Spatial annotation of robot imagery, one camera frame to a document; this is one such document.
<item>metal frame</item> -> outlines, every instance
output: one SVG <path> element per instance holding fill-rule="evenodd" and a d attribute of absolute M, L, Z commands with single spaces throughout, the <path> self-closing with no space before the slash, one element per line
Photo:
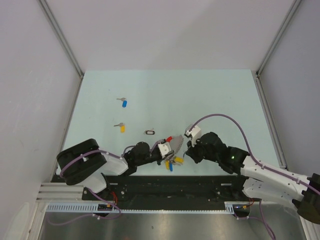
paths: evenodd
<path fill-rule="evenodd" d="M 80 67 L 73 51 L 71 50 L 71 47 L 68 44 L 68 42 L 67 42 L 67 40 L 61 30 L 56 18 L 54 17 L 54 14 L 53 14 L 52 10 L 50 9 L 47 1 L 46 0 L 37 0 L 37 1 L 39 3 L 39 6 L 41 7 L 41 9 L 43 10 L 47 20 L 49 21 L 49 24 L 51 25 L 52 30 L 54 31 L 59 42 L 61 43 L 63 50 L 65 51 L 66 55 L 68 56 L 69 60 L 71 61 L 72 65 L 73 65 L 73 67 L 75 68 L 77 74 L 79 75 L 79 77 L 82 80 L 83 76 L 84 76 L 84 72 L 81 70 L 81 67 Z M 254 82 L 255 82 L 256 89 L 257 89 L 257 92 L 258 92 L 258 95 L 259 95 L 259 98 L 261 101 L 263 112 L 265 114 L 265 118 L 266 118 L 266 121 L 267 121 L 267 124 L 269 127 L 270 135 L 272 137 L 272 142 L 273 142 L 273 145 L 274 145 L 274 148 L 275 148 L 275 151 L 276 151 L 279 163 L 280 163 L 280 167 L 282 167 L 282 168 L 286 167 L 286 159 L 285 159 L 285 156 L 284 156 L 281 144 L 280 144 L 279 136 L 278 136 L 276 128 L 275 128 L 275 123 L 272 118 L 270 107 L 268 105 L 265 93 L 263 91 L 263 87 L 261 85 L 260 75 L 261 75 L 263 69 L 265 68 L 268 60 L 270 59 L 272 53 L 274 52 L 275 48 L 277 47 L 280 39 L 284 35 L 284 32 L 286 31 L 288 25 L 292 21 L 295 13 L 297 12 L 298 8 L 301 6 L 302 2 L 303 2 L 303 0 L 295 0 L 293 2 L 290 10 L 288 11 L 288 14 L 286 15 L 286 17 L 285 17 L 285 19 L 279 29 L 279 31 L 277 32 L 277 34 L 276 34 L 274 40 L 272 41 L 266 55 L 264 56 L 263 61 L 261 62 L 259 68 L 257 69 L 256 77 L 254 78 Z M 70 125 L 70 121 L 72 119 L 75 105 L 76 105 L 76 102 L 77 102 L 77 99 L 79 96 L 80 88 L 81 88 L 81 83 L 79 84 L 77 94 L 75 96 L 75 100 L 74 100 L 72 111 L 71 111 L 71 114 L 69 117 L 68 125 L 66 128 L 62 143 L 61 143 L 61 149 L 62 149 L 64 142 L 65 142 L 65 139 L 66 139 L 66 135 L 67 135 L 68 128 Z M 54 173 L 56 171 L 56 167 L 57 167 L 57 165 L 54 166 L 54 170 L 52 171 L 51 176 L 54 175 Z M 81 200 L 82 192 L 83 192 L 83 186 L 81 186 L 81 185 L 66 186 L 65 183 L 43 183 L 41 185 L 39 195 L 38 195 L 37 201 L 35 203 L 36 204 L 35 211 L 33 213 L 33 218 L 31 220 L 29 231 L 27 233 L 27 236 L 25 236 L 25 239 L 28 239 L 28 240 L 37 240 L 38 239 L 48 206 L 54 207 L 54 206 L 60 206 L 61 204 L 63 204 L 63 205 L 69 204 L 71 206 L 75 206 L 75 205 L 84 206 L 84 205 L 89 204 L 89 205 L 96 206 L 99 203 L 99 201 L 91 201 L 90 203 L 88 203 L 88 201 L 82 201 Z M 227 213 L 231 213 L 232 204 L 239 204 L 239 202 L 234 202 L 234 203 L 225 202 L 225 207 L 226 207 Z M 168 211 L 156 211 L 156 213 L 170 213 L 170 212 L 173 212 L 173 211 L 169 211 L 169 212 Z M 315 228 L 313 223 L 310 223 L 303 218 L 301 218 L 301 222 L 302 222 L 303 229 L 305 231 L 307 239 L 313 240 L 313 239 L 319 238 L 320 232 L 317 230 L 317 228 Z"/>
<path fill-rule="evenodd" d="M 275 37 L 274 37 L 274 39 L 273 39 L 268 51 L 266 52 L 266 54 L 265 54 L 265 56 L 264 56 L 264 58 L 263 58 L 263 60 L 262 60 L 262 62 L 260 64 L 260 66 L 258 67 L 258 69 L 256 71 L 256 74 L 258 76 L 261 75 L 261 73 L 264 70 L 268 60 L 270 59 L 272 53 L 275 51 L 278 43 L 280 42 L 281 38 L 283 37 L 286 29 L 288 28 L 289 24 L 291 23 L 292 19 L 294 18 L 297 10 L 299 9 L 299 7 L 301 6 L 303 1 L 304 0 L 295 0 L 292 3 L 288 13 L 286 14 L 286 16 L 285 16 L 285 18 L 284 18 L 284 20 L 283 20 L 283 22 L 282 22 L 282 24 L 281 24 L 281 26 L 280 26 L 280 28 L 278 30 L 278 32 L 275 35 Z"/>
<path fill-rule="evenodd" d="M 84 72 L 81 70 L 80 65 L 73 53 L 73 51 L 70 48 L 70 45 L 62 32 L 52 10 L 50 9 L 48 3 L 46 0 L 37 0 L 41 9 L 43 10 L 44 15 L 46 16 L 48 22 L 50 23 L 53 32 L 55 33 L 56 37 L 58 38 L 59 42 L 61 43 L 61 46 L 63 50 L 65 51 L 67 57 L 71 61 L 74 69 L 78 73 L 79 77 L 82 79 L 84 77 Z"/>
<path fill-rule="evenodd" d="M 46 212 L 55 213 L 117 213 L 116 210 L 98 210 L 101 201 L 82 200 L 84 187 L 82 185 L 68 186 L 65 183 L 42 183 L 36 200 L 36 208 L 33 214 L 29 231 L 24 239 L 38 240 Z M 125 214 L 234 214 L 233 205 L 242 202 L 225 202 L 225 210 L 127 210 Z"/>
<path fill-rule="evenodd" d="M 74 100 L 73 100 L 73 104 L 72 104 L 71 113 L 69 115 L 69 119 L 68 119 L 67 125 L 65 127 L 65 131 L 64 131 L 64 134 L 63 134 L 63 139 L 61 141 L 59 152 L 61 152 L 64 149 L 64 145 L 65 145 L 65 142 L 66 142 L 66 139 L 67 139 L 67 134 L 68 134 L 68 131 L 69 131 L 69 128 L 70 128 L 70 123 L 71 123 L 71 120 L 72 120 L 72 116 L 73 116 L 73 114 L 75 112 L 77 100 L 78 100 L 80 89 L 81 89 L 81 86 L 82 86 L 82 82 L 83 82 L 83 79 L 80 80 L 79 86 L 78 86 L 78 88 L 76 90 L 76 94 L 75 94 L 75 97 L 74 97 Z M 56 174 L 57 167 L 58 167 L 58 162 L 55 160 L 54 164 L 53 164 L 53 168 L 51 170 L 51 174 L 49 176 L 50 180 Z"/>
<path fill-rule="evenodd" d="M 268 101 L 267 101 L 267 98 L 266 98 L 266 95 L 265 95 L 264 89 L 262 87 L 261 80 L 260 80 L 259 76 L 256 75 L 254 77 L 254 83 L 255 83 L 255 87 L 256 87 L 258 96 L 260 98 L 262 110 L 264 113 L 264 117 L 265 117 L 267 126 L 269 128 L 271 140 L 273 143 L 276 157 L 279 162 L 279 166 L 282 169 L 289 170 L 288 165 L 287 165 L 287 161 L 286 161 L 286 157 L 284 155 L 284 151 L 283 151 L 283 148 L 282 148 L 280 140 L 279 140 L 279 135 L 276 130 L 275 122 L 272 117 L 271 110 L 270 110 L 270 107 L 269 107 L 269 104 L 268 104 Z"/>

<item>white wall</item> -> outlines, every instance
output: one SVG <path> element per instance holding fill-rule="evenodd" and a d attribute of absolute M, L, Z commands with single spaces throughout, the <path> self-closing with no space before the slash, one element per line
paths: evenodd
<path fill-rule="evenodd" d="M 36 0 L 0 2 L 0 239 L 53 169 L 80 79 Z"/>
<path fill-rule="evenodd" d="M 304 1 L 262 73 L 291 171 L 320 174 L 320 1 Z"/>
<path fill-rule="evenodd" d="M 84 70 L 256 70 L 293 0 L 48 0 Z"/>

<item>light blue table surface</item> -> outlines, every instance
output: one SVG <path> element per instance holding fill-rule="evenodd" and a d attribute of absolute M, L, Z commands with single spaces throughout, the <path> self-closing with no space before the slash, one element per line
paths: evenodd
<path fill-rule="evenodd" d="M 127 107 L 117 98 L 126 98 Z M 76 102 L 64 149 L 94 138 L 100 149 L 121 155 L 128 145 L 185 133 L 201 117 L 220 113 L 244 129 L 253 153 L 279 166 L 252 73 L 240 70 L 119 70 L 87 71 Z M 125 124 L 125 133 L 114 125 Z M 212 117 L 199 124 L 202 134 L 214 132 L 228 146 L 246 150 L 245 141 L 230 120 Z M 145 135 L 154 129 L 155 135 Z M 178 153 L 187 149 L 187 138 Z M 199 164 L 185 156 L 183 166 L 155 162 L 138 167 L 135 175 L 227 175 L 217 163 Z"/>

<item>red wire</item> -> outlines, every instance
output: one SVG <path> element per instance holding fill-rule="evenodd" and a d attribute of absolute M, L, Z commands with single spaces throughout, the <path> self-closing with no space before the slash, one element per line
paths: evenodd
<path fill-rule="evenodd" d="M 249 198 L 250 202 L 252 201 L 252 203 L 250 203 L 249 207 L 252 206 L 255 203 L 255 200 L 253 198 Z"/>
<path fill-rule="evenodd" d="M 112 191 L 111 194 L 113 195 L 113 201 L 115 201 L 115 204 L 117 204 L 118 203 L 117 195 L 115 194 L 114 191 Z"/>

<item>floor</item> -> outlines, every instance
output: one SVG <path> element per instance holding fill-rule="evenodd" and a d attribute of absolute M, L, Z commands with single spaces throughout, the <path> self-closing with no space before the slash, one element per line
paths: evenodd
<path fill-rule="evenodd" d="M 280 205 L 263 206 L 267 223 L 279 240 L 305 240 L 297 214 Z M 78 213 L 47 213 L 51 222 L 62 223 Z M 257 204 L 250 216 L 260 217 Z M 64 226 L 45 220 L 39 240 L 269 240 L 264 225 L 255 220 L 237 220 L 231 214 L 124 214 L 113 220 L 91 216 Z"/>
<path fill-rule="evenodd" d="M 120 98 L 126 98 L 122 107 Z M 279 166 L 252 73 L 243 70 L 121 70 L 87 71 L 66 136 L 67 149 L 89 138 L 101 149 L 120 155 L 144 141 L 183 135 L 203 116 L 222 113 L 236 119 L 247 134 L 255 156 Z M 119 123 L 125 124 L 121 133 Z M 238 128 L 228 119 L 202 121 L 202 133 L 215 132 L 224 143 L 247 149 Z M 154 129 L 155 135 L 144 131 Z M 179 157 L 187 149 L 187 139 Z M 173 172 L 155 162 L 140 166 L 135 175 L 226 175 L 214 162 L 195 164 L 185 156 Z"/>

